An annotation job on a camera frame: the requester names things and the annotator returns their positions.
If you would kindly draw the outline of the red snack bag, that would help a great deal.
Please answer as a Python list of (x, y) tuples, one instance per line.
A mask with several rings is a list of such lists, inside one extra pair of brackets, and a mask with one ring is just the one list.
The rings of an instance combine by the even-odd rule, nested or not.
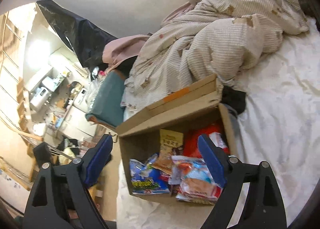
[(226, 154), (230, 155), (229, 147), (223, 140), (225, 135), (223, 125), (221, 122), (215, 122), (204, 128), (189, 130), (183, 136), (183, 156), (202, 158), (198, 148), (198, 138), (203, 134), (207, 135), (215, 146), (222, 148)]

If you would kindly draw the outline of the colorful noodle snack bag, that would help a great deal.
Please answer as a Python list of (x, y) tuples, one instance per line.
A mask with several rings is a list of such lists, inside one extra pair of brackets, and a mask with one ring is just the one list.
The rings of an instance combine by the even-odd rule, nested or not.
[(210, 204), (216, 202), (222, 192), (202, 158), (173, 156), (168, 184), (180, 201)]

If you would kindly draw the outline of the brown cardboard box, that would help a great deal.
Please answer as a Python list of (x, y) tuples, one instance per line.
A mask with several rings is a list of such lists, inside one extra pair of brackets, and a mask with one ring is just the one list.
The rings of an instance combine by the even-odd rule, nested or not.
[(239, 155), (229, 111), (221, 103), (222, 91), (223, 84), (212, 74), (144, 107), (116, 128), (129, 194), (133, 193), (129, 161), (145, 161), (158, 152), (161, 129), (186, 133), (221, 120), (231, 154)]

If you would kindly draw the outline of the black cloth behind box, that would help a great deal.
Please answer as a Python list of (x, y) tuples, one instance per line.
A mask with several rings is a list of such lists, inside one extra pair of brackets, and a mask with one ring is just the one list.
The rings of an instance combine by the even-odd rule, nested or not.
[(224, 86), (222, 90), (221, 103), (235, 110), (237, 115), (246, 109), (246, 93), (238, 91), (232, 87)]

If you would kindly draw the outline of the white floral bed sheet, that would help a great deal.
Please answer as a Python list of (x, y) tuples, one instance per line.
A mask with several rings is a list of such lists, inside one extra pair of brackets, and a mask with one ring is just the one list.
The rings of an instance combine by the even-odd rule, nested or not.
[[(271, 164), (287, 225), (299, 215), (319, 181), (319, 31), (285, 35), (280, 49), (241, 72), (235, 89), (246, 92), (238, 116), (244, 163)], [(212, 206), (165, 205), (129, 195), (119, 166), (117, 228), (200, 228)]]

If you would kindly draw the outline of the pink folded blanket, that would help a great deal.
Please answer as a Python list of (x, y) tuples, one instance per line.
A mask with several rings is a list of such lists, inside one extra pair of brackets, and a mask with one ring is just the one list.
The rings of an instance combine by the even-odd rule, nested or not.
[(119, 38), (106, 44), (102, 54), (103, 63), (108, 64), (106, 72), (117, 68), (123, 61), (138, 56), (149, 38), (149, 35), (139, 34)]

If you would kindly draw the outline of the black plastic bag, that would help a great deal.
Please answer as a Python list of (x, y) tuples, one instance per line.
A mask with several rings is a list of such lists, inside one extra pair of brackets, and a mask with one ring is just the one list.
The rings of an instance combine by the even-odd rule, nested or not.
[(66, 10), (53, 0), (36, 2), (49, 26), (57, 33), (63, 43), (75, 53), (82, 67), (105, 70), (102, 55), (106, 44), (116, 37), (102, 30), (86, 18)]

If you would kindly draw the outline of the teal headboard cushion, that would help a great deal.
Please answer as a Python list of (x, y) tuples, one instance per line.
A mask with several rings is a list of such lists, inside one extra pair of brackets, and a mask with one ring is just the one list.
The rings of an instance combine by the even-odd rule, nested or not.
[(124, 108), (121, 101), (124, 92), (124, 76), (114, 69), (103, 79), (91, 82), (87, 91), (87, 121), (115, 129), (123, 122)]

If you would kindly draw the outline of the blue popcorn snack bag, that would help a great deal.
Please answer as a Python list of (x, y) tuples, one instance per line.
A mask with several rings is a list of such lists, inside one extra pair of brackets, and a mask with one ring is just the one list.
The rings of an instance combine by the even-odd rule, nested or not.
[(130, 159), (133, 194), (155, 195), (169, 193), (168, 183), (161, 179), (161, 171), (152, 166), (157, 159), (157, 153), (149, 157), (145, 163)]

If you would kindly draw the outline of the checkered bear pattern duvet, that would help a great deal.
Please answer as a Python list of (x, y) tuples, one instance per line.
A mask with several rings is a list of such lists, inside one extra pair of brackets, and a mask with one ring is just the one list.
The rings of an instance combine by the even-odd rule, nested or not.
[(125, 81), (125, 118), (215, 74), (232, 83), (274, 53), (284, 34), (309, 29), (298, 0), (199, 0), (146, 41)]

